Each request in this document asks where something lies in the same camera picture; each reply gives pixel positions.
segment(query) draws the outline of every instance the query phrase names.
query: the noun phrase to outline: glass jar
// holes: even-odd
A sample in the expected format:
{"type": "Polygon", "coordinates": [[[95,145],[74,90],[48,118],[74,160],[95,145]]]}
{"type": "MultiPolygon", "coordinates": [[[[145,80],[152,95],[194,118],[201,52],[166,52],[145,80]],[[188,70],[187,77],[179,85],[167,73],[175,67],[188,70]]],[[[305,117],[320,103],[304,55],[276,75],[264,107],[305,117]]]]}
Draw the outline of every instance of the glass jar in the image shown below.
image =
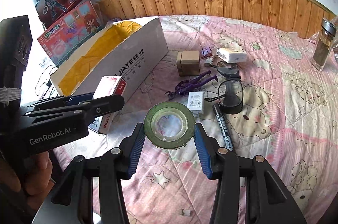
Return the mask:
{"type": "Polygon", "coordinates": [[[333,41],[335,35],[335,26],[327,19],[323,18],[322,30],[319,32],[318,35],[316,49],[310,59],[312,65],[319,71],[323,70],[332,46],[336,44],[336,41],[333,41]]]}

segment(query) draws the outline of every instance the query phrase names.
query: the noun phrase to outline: white cardboard box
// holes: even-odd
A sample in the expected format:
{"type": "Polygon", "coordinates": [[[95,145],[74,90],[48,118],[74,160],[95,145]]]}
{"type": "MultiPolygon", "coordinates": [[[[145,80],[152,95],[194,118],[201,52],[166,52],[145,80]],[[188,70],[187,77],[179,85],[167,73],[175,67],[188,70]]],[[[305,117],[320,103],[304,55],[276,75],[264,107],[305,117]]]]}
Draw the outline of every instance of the white cardboard box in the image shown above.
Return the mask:
{"type": "MultiPolygon", "coordinates": [[[[103,76],[94,92],[93,99],[113,94],[123,96],[126,85],[127,83],[122,79],[122,77],[103,76]]],[[[112,112],[104,116],[97,117],[88,127],[95,132],[108,134],[110,125],[112,124],[116,114],[117,112],[112,112]]]]}
{"type": "Polygon", "coordinates": [[[216,55],[227,63],[237,63],[246,61],[246,52],[232,47],[218,48],[216,55]]]}
{"type": "MultiPolygon", "coordinates": [[[[94,92],[103,76],[121,76],[127,82],[123,95],[126,102],[153,68],[167,54],[167,42],[158,17],[145,17],[129,21],[137,22],[142,27],[117,45],[93,67],[87,77],[77,85],[72,95],[94,92]]],[[[82,44],[51,75],[51,81],[59,95],[64,95],[59,88],[59,82],[77,60],[85,56],[95,41],[111,26],[107,26],[82,44]]]]}

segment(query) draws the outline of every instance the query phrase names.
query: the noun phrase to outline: white charger box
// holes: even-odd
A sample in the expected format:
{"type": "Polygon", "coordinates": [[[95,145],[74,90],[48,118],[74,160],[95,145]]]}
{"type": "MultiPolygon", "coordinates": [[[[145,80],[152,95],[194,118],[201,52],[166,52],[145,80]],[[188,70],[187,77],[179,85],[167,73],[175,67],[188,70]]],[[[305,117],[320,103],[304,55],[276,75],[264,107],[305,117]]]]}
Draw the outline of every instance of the white charger box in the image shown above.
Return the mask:
{"type": "Polygon", "coordinates": [[[189,92],[188,97],[188,104],[187,108],[190,109],[192,113],[203,114],[203,106],[204,106],[204,92],[196,91],[196,92],[189,92]]]}
{"type": "Polygon", "coordinates": [[[245,62],[247,54],[231,47],[218,48],[216,55],[227,63],[245,62]]]}

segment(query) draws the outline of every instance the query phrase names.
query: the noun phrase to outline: small cardboard box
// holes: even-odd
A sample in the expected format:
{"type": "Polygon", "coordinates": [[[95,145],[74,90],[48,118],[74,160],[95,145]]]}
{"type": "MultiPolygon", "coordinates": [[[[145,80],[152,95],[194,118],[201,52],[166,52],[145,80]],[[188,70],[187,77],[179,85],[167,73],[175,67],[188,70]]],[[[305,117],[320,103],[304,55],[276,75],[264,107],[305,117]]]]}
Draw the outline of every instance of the small cardboard box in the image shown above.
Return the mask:
{"type": "Polygon", "coordinates": [[[179,51],[176,65],[180,76],[200,75],[199,51],[179,51]]]}
{"type": "Polygon", "coordinates": [[[90,1],[75,7],[52,24],[38,42],[59,67],[69,56],[103,27],[90,1]]]}
{"type": "Polygon", "coordinates": [[[66,60],[50,79],[59,95],[94,92],[103,76],[127,82],[128,101],[168,47],[158,17],[114,23],[96,33],[66,60]]]}
{"type": "MultiPolygon", "coordinates": [[[[93,99],[119,94],[123,96],[126,82],[122,77],[103,76],[99,85],[97,86],[93,99]]],[[[104,116],[95,118],[94,122],[89,125],[89,128],[97,133],[108,134],[110,125],[117,112],[112,112],[104,116]]]]}

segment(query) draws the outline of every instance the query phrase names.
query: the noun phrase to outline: brown cardboard box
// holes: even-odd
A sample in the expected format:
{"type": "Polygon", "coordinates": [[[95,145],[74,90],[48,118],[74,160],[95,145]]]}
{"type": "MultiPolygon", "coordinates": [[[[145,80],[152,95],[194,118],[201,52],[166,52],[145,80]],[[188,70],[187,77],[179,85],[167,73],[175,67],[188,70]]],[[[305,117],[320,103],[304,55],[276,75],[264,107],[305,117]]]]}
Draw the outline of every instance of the brown cardboard box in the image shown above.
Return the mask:
{"type": "Polygon", "coordinates": [[[176,65],[180,76],[200,75],[199,51],[179,51],[176,65]]]}

